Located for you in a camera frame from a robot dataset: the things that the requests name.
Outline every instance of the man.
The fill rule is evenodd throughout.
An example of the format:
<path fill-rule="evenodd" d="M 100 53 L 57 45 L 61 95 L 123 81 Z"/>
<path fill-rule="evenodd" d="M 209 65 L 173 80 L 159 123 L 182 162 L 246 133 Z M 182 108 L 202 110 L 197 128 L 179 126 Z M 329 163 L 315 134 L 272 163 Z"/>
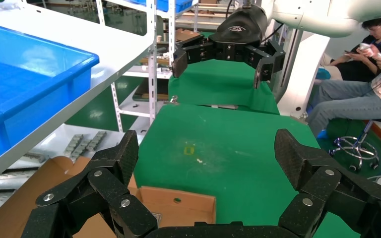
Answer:
<path fill-rule="evenodd" d="M 373 44 L 381 52 L 381 18 L 363 22 L 362 28 L 370 32 L 362 43 Z M 359 45 L 336 60 L 323 56 L 321 65 L 329 72 L 331 79 L 370 82 L 376 77 L 376 60 L 359 54 Z"/>

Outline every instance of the blue plastic bin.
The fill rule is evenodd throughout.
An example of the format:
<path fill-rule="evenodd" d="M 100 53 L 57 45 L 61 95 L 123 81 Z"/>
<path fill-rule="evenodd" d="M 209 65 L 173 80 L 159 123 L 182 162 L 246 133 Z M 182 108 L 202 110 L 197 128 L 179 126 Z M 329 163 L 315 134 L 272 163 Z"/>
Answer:
<path fill-rule="evenodd" d="M 88 91 L 98 62 L 95 54 L 0 27 L 0 155 Z"/>
<path fill-rule="evenodd" d="M 147 6 L 146 0 L 130 0 L 133 3 Z M 192 0 L 176 0 L 176 13 L 192 6 Z M 157 9 L 167 12 L 169 10 L 169 0 L 157 0 Z"/>

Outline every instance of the wall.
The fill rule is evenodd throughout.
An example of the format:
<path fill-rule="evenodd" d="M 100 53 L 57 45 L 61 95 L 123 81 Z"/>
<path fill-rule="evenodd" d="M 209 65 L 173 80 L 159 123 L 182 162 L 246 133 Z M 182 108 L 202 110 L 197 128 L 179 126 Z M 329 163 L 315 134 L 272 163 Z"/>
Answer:
<path fill-rule="evenodd" d="M 358 30 L 348 37 L 331 38 L 325 52 L 332 58 L 336 59 L 343 55 L 344 50 L 349 51 L 355 47 L 363 38 L 368 36 L 368 34 L 367 31 L 359 26 Z"/>

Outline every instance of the green table surface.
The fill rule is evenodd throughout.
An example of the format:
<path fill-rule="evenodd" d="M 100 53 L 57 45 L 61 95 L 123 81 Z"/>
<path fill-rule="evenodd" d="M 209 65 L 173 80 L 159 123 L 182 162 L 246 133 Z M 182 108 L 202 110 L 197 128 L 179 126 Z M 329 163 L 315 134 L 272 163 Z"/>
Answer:
<path fill-rule="evenodd" d="M 188 65 L 169 80 L 169 98 L 193 105 L 238 105 L 251 111 L 279 114 L 268 85 L 253 89 L 255 70 L 243 62 L 208 60 Z"/>
<path fill-rule="evenodd" d="M 136 182 L 215 196 L 217 223 L 277 225 L 297 194 L 274 156 L 280 128 L 318 148 L 309 128 L 289 117 L 165 105 L 141 143 Z M 328 214 L 315 238 L 334 237 L 359 235 Z"/>

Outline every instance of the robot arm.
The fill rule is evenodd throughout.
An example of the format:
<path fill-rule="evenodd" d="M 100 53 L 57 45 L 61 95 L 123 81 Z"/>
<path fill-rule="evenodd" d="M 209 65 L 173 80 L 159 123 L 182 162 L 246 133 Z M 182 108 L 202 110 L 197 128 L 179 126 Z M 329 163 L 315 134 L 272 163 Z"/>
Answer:
<path fill-rule="evenodd" d="M 381 17 L 381 0 L 262 0 L 268 19 L 329 37 L 351 35 L 363 21 Z"/>
<path fill-rule="evenodd" d="M 179 44 L 173 76 L 188 64 L 205 60 L 245 62 L 256 68 L 254 88 L 269 81 L 284 63 L 283 49 L 272 41 L 262 44 L 272 19 L 291 28 L 328 37 L 352 34 L 359 22 L 381 17 L 381 0 L 244 0 L 208 38 L 196 37 Z"/>

